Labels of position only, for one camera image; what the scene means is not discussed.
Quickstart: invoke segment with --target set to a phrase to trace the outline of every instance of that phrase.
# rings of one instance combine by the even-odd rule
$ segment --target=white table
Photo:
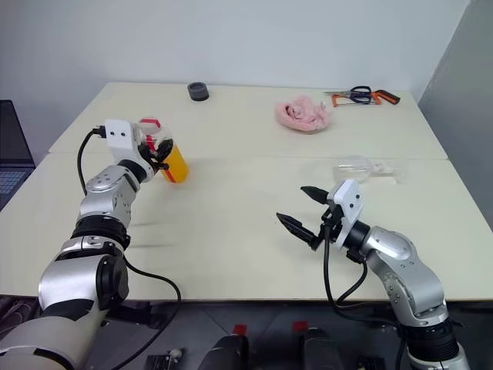
[[[288,234],[277,211],[316,230],[325,208],[299,187],[330,189],[330,160],[188,158],[190,177],[172,186],[160,174],[132,207],[126,255],[143,270],[172,278],[185,299],[324,299],[321,249]],[[111,163],[88,153],[84,172]],[[447,160],[409,160],[408,180],[372,179],[361,187],[362,221],[406,234],[444,285],[447,299],[492,299],[493,237]],[[36,295],[39,277],[75,225],[82,191],[73,155],[51,153],[0,213],[0,293]],[[334,295],[361,267],[333,251]],[[130,298],[173,298],[166,284],[130,273]],[[369,274],[353,299],[386,299]]]
[[[396,106],[383,101],[381,106],[333,108],[323,90],[208,87],[210,98],[194,102],[186,85],[109,83],[50,152],[76,152],[87,132],[105,119],[137,122],[143,116],[155,116],[169,126],[184,156],[447,158],[409,92],[393,92],[401,97]],[[301,94],[314,102],[327,102],[331,111],[328,129],[302,134],[275,121],[275,104]],[[108,152],[104,140],[91,140],[86,151]]]

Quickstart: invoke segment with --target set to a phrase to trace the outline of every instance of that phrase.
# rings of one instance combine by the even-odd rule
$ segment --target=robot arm
[[[2,369],[80,368],[108,310],[129,293],[123,253],[130,209],[140,183],[151,180],[160,164],[140,145],[132,123],[109,119],[105,128],[118,164],[87,183],[75,230],[39,283],[42,316],[0,342]]]
[[[329,208],[322,216],[318,236],[300,221],[278,214],[289,232],[316,250],[324,240],[326,228],[336,247],[347,248],[352,261],[365,259],[381,279],[402,335],[407,353],[417,370],[468,370],[463,348],[457,343],[441,282],[419,259],[416,247],[404,235],[370,227],[358,220],[363,201],[355,180],[345,180],[330,193],[316,187],[302,187],[312,199]]]

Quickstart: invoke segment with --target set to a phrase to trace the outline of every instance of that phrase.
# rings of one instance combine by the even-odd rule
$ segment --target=transparent plastic object
[[[168,165],[167,170],[161,170],[165,179],[170,183],[185,181],[189,168],[168,127],[161,125],[155,117],[144,117],[139,121],[139,128],[143,134],[142,141],[163,158],[162,163]]]
[[[393,177],[396,183],[404,183],[407,179],[407,162],[345,156],[335,160],[332,173],[336,183],[346,179],[355,179],[358,183],[363,183],[369,177]]]

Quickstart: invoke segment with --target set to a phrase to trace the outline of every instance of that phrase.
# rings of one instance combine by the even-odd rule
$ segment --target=pink cloth
[[[321,130],[329,124],[329,113],[320,102],[315,106],[308,96],[298,96],[291,103],[276,105],[276,121],[299,131]]]

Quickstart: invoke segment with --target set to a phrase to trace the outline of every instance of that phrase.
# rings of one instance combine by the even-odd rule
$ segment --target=laptop keyboard
[[[0,172],[0,194],[9,194],[22,179],[25,172],[22,171],[1,171]]]

